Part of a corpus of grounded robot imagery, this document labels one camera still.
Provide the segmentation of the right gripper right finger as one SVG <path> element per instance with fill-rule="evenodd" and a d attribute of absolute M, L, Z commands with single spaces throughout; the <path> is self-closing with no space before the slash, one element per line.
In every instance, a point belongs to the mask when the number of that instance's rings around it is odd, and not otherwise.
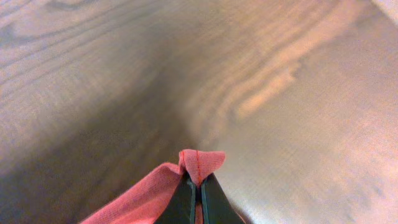
<path fill-rule="evenodd" d="M 245 224 L 226 197 L 214 174 L 201 184 L 201 206 L 204 224 Z"/>

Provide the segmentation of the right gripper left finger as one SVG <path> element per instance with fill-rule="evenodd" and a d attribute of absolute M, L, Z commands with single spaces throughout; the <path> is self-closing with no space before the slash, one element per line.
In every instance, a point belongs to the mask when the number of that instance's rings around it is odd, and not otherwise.
<path fill-rule="evenodd" d="M 194 224 L 196 212 L 196 185 L 185 172 L 169 204 L 154 224 Z"/>

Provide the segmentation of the red printed t-shirt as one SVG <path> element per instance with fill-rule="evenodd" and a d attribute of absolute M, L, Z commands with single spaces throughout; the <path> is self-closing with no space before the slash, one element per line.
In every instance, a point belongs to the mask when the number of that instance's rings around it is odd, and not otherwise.
<path fill-rule="evenodd" d="M 86 218 L 84 223 L 154 223 L 169 204 L 185 172 L 196 185 L 195 223 L 203 223 L 200 187 L 224 160 L 222 151 L 182 150 L 178 164 L 161 164 L 117 199 Z"/>

